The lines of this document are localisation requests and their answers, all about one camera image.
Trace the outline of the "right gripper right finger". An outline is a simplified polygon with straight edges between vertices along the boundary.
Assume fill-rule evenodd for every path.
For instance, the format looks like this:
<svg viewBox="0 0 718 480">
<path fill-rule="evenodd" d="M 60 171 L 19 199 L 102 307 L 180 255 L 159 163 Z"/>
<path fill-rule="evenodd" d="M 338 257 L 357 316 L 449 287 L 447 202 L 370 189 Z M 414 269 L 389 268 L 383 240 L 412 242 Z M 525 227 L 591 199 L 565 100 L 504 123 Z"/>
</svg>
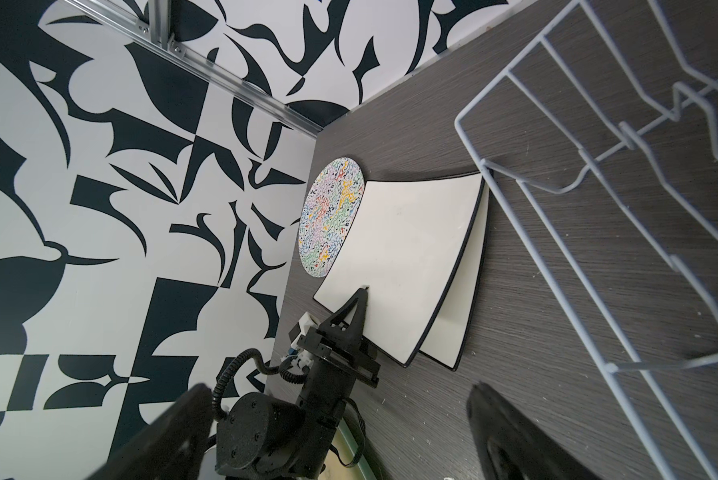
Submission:
<svg viewBox="0 0 718 480">
<path fill-rule="evenodd" d="M 466 408 L 486 479 L 598 477 L 488 384 L 472 387 Z"/>
</svg>

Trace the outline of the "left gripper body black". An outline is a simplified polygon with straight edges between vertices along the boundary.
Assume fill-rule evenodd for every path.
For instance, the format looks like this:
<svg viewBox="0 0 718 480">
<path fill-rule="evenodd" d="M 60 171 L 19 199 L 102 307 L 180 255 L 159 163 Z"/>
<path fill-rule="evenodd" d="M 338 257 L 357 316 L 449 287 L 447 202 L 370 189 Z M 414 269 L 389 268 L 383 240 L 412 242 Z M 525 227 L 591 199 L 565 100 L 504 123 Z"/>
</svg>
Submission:
<svg viewBox="0 0 718 480">
<path fill-rule="evenodd" d="M 379 383 L 380 365 L 376 351 L 364 336 L 359 348 L 337 348 L 316 330 L 305 339 L 304 348 L 314 355 L 296 401 L 300 432 L 332 432 L 337 429 L 354 385 L 371 388 Z"/>
</svg>

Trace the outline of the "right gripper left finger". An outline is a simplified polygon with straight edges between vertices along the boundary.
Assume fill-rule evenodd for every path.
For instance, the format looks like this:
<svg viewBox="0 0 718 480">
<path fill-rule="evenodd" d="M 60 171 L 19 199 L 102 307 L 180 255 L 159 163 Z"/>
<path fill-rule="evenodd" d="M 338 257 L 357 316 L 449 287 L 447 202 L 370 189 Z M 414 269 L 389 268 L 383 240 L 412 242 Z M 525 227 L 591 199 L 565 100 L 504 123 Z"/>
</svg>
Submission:
<svg viewBox="0 0 718 480">
<path fill-rule="evenodd" d="M 213 422 L 211 402 L 208 386 L 193 386 L 90 477 L 196 479 Z"/>
</svg>

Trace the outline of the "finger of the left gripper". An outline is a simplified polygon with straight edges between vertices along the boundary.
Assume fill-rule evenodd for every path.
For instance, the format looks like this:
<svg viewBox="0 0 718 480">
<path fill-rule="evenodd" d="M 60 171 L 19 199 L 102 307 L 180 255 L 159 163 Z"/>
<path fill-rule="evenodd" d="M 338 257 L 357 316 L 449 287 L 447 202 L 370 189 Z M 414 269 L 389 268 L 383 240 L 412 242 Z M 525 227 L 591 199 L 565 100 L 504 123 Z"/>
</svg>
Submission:
<svg viewBox="0 0 718 480">
<path fill-rule="evenodd" d="M 337 348 L 359 348 L 363 338 L 368 297 L 367 287 L 357 289 L 345 304 L 320 324 L 319 332 Z"/>
</svg>

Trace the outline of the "white square plate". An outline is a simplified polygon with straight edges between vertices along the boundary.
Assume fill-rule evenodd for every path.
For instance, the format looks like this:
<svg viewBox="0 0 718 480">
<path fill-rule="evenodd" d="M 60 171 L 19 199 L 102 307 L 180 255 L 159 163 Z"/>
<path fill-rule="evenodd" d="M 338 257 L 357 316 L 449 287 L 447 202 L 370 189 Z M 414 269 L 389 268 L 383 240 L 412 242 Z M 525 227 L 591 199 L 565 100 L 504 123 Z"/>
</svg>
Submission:
<svg viewBox="0 0 718 480">
<path fill-rule="evenodd" d="M 489 188 L 482 183 L 479 202 L 463 254 L 420 352 L 456 371 L 473 317 L 486 243 Z"/>
<path fill-rule="evenodd" d="M 409 366 L 453 280 L 482 183 L 479 173 L 368 182 L 315 301 L 334 312 L 358 288 L 368 287 L 365 338 Z"/>
</svg>

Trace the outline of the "colourful speckled round plate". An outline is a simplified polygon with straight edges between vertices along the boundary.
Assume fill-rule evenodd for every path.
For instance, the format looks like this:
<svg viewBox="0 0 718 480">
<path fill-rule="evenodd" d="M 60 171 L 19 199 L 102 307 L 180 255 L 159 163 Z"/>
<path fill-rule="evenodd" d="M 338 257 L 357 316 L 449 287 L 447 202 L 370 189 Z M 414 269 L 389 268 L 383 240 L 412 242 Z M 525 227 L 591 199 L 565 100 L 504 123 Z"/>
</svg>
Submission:
<svg viewBox="0 0 718 480">
<path fill-rule="evenodd" d="M 333 160 L 316 176 L 298 231 L 301 265 L 310 276 L 328 274 L 358 212 L 365 185 L 359 164 L 349 157 Z"/>
</svg>

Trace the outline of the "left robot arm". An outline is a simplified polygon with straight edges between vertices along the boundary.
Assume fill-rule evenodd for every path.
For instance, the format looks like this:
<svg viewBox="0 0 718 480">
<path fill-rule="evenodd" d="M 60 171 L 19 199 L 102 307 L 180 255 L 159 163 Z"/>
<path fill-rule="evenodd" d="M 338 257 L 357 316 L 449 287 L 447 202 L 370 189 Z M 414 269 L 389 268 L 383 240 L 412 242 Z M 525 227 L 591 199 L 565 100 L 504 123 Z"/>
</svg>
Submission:
<svg viewBox="0 0 718 480">
<path fill-rule="evenodd" d="M 351 397 L 355 383 L 371 388 L 379 383 L 377 350 L 364 336 L 368 300 L 368 287 L 358 288 L 326 320 L 301 333 L 275 366 L 255 348 L 225 366 L 212 391 L 217 474 L 231 479 L 319 476 L 346 410 L 358 409 Z M 296 402 L 251 392 L 224 410 L 225 391 L 248 361 L 259 373 L 300 387 Z"/>
</svg>

